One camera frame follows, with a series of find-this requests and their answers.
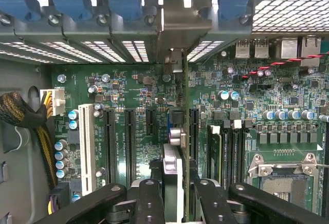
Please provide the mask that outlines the white PCI expansion slot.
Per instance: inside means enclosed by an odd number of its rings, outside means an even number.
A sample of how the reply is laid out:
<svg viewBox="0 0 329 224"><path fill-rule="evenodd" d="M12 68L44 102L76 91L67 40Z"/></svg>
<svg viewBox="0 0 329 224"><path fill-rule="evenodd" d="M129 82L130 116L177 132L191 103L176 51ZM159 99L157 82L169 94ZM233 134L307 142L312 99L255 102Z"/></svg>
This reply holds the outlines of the white PCI expansion slot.
<svg viewBox="0 0 329 224"><path fill-rule="evenodd" d="M82 195L96 190L95 121L93 105L82 104L79 111L79 141Z"/></svg>

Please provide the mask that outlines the grey power supply unit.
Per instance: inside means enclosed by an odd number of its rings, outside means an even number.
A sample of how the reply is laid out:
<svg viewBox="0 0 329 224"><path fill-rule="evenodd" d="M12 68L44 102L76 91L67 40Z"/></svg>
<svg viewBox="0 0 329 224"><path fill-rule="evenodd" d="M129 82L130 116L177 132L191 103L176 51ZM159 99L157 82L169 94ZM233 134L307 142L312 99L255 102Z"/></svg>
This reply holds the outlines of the grey power supply unit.
<svg viewBox="0 0 329 224"><path fill-rule="evenodd" d="M0 60L0 96L17 91L34 109L39 90L50 86L39 66ZM33 132L0 120L0 224L33 224L47 214L49 192Z"/></svg>

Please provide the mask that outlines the open grey PC case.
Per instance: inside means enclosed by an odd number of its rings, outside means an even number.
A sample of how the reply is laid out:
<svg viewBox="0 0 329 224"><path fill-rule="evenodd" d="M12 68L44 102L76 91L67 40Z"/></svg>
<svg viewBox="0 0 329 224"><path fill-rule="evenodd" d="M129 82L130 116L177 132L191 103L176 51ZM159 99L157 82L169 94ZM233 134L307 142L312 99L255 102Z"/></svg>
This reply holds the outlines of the open grey PC case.
<svg viewBox="0 0 329 224"><path fill-rule="evenodd" d="M34 22L25 23L0 11L0 60L39 66L50 79L50 86L44 89L56 89L53 72L59 66L160 65L163 73L169 75L158 47L163 0L141 0L142 17L134 21L111 12L108 0L91 0L93 17L79 22L58 11L52 0L38 2L42 16ZM235 53L236 42L243 39L250 40L250 59L254 58L255 40L268 39L269 58L264 61L265 66L283 60L282 38L317 37L329 44L329 0L249 0L246 15L230 21L218 20L218 1L211 0L210 7L200 15L212 25L188 53L188 66L203 63L222 51ZM61 182L56 168L54 130L54 120L61 115L47 118L40 91L39 101L39 108L34 110L19 92L4 93L0 96L0 120L28 130L27 139L30 132L34 133L47 177L48 206L50 191ZM165 218L163 162L160 180ZM189 219L181 224L203 224L194 181L190 180ZM164 224L175 223L165 218Z"/></svg>

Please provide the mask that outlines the short black expansion slot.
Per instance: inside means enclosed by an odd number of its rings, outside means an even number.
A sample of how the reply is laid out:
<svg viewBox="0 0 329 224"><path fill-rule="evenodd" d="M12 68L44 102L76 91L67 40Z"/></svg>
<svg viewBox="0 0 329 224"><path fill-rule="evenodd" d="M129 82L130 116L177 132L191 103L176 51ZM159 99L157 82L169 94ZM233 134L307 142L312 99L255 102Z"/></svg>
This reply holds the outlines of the short black expansion slot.
<svg viewBox="0 0 329 224"><path fill-rule="evenodd" d="M156 134L156 109L148 108L146 110L147 135Z"/></svg>

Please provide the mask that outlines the green motherboard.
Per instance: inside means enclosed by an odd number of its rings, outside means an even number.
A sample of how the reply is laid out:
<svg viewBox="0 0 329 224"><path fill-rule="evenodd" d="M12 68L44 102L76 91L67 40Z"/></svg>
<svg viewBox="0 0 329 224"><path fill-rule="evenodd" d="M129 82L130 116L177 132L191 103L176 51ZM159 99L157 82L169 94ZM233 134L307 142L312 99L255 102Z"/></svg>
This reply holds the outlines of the green motherboard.
<svg viewBox="0 0 329 224"><path fill-rule="evenodd" d="M320 151L329 165L329 44L321 41L318 67L304 59L236 59L222 51L189 64L189 109L199 109L198 162L190 156L190 179L216 180L224 189L246 183L248 153ZM72 65L53 72L65 91L65 114L54 120L56 168L68 182L72 201L82 195L78 106L92 104L95 121L96 190L108 184L104 111L115 114L116 181L126 185L124 111L136 114L136 180L151 176L150 162L164 160L167 109L176 105L178 85L160 65ZM156 109L156 134L147 135L146 110Z"/></svg>

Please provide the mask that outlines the black power connector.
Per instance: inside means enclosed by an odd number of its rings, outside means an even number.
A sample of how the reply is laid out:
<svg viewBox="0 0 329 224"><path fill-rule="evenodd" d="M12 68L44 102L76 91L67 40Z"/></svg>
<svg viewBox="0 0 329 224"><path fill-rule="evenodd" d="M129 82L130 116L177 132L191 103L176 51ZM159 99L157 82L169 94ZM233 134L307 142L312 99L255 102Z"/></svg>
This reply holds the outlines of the black power connector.
<svg viewBox="0 0 329 224"><path fill-rule="evenodd" d="M60 182L53 190L49 193L49 201L47 206L48 214L66 207L70 204L70 189L68 182Z"/></svg>

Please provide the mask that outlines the white power connector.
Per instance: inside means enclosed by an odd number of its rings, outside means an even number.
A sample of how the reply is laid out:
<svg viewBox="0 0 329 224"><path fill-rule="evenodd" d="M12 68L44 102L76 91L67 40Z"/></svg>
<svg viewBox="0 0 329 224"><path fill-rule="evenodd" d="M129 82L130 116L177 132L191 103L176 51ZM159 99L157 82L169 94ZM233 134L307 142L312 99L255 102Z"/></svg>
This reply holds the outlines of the white power connector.
<svg viewBox="0 0 329 224"><path fill-rule="evenodd" d="M41 89L41 104L46 106L47 118L64 115L65 91L63 89Z"/></svg>

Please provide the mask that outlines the silver rear port housing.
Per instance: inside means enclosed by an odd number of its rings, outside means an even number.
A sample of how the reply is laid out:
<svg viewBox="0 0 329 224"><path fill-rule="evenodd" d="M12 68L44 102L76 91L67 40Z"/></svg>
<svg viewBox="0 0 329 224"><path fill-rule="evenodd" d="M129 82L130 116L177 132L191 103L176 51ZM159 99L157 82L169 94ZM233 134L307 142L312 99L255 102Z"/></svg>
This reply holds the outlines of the silver rear port housing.
<svg viewBox="0 0 329 224"><path fill-rule="evenodd" d="M301 61L301 67L318 67L320 58L311 58L312 55L318 55L320 53L321 39L317 37L304 37L302 39L301 57L304 58Z"/></svg>
<svg viewBox="0 0 329 224"><path fill-rule="evenodd" d="M294 59L298 53L298 38L282 38L280 46L281 59Z"/></svg>
<svg viewBox="0 0 329 224"><path fill-rule="evenodd" d="M250 40L239 40L235 44L235 58L249 59L250 58Z"/></svg>
<svg viewBox="0 0 329 224"><path fill-rule="evenodd" d="M254 42L254 57L256 59L268 59L269 58L269 41L268 39L257 39Z"/></svg>

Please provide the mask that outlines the CPU socket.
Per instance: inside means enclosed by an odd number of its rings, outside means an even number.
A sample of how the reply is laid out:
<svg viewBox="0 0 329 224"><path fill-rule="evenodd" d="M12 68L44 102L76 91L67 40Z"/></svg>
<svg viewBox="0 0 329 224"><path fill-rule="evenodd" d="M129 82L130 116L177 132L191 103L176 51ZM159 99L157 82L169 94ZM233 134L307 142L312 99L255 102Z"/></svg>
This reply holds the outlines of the CPU socket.
<svg viewBox="0 0 329 224"><path fill-rule="evenodd" d="M315 214L325 216L326 172L320 151L248 153L245 182Z"/></svg>

